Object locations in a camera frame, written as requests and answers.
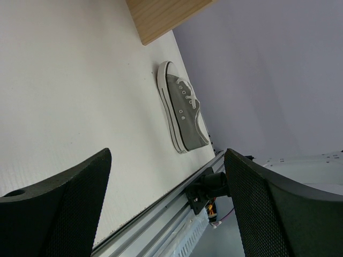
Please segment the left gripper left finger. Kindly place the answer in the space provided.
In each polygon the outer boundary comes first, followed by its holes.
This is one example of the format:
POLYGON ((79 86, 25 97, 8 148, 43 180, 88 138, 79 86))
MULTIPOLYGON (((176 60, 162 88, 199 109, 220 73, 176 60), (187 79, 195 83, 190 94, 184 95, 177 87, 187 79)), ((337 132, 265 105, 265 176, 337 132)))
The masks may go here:
POLYGON ((105 148, 1 197, 1 256, 91 256, 110 170, 105 148))

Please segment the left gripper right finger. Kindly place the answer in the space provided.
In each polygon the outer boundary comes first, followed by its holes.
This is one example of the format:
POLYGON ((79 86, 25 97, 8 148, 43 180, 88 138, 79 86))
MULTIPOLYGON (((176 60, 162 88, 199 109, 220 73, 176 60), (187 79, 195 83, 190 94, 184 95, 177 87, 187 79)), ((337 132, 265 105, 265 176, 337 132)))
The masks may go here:
POLYGON ((228 149, 224 165, 245 256, 342 256, 342 196, 228 149))

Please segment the wooden two-tier shoe shelf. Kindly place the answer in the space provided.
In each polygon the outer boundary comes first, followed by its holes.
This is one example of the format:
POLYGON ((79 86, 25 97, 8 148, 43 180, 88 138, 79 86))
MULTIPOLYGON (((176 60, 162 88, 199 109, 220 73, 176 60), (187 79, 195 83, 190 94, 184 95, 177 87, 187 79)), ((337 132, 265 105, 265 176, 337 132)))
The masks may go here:
POLYGON ((133 0, 126 1, 144 46, 212 5, 212 0, 133 0))

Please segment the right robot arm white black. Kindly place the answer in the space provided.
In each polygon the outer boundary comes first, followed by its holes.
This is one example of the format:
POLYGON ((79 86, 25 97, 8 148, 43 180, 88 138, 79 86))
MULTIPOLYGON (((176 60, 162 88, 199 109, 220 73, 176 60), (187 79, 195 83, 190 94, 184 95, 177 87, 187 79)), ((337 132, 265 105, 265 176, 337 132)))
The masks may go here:
POLYGON ((222 196, 231 197, 228 180, 224 172, 203 175, 200 184, 208 199, 222 196))

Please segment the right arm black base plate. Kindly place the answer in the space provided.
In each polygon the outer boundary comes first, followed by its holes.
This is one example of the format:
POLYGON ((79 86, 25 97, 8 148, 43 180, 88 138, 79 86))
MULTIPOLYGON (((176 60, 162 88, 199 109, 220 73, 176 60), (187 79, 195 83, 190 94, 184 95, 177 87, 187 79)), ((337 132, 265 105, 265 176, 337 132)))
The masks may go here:
POLYGON ((211 199, 207 190, 199 184, 189 185, 185 189, 185 194, 195 215, 198 215, 211 199))

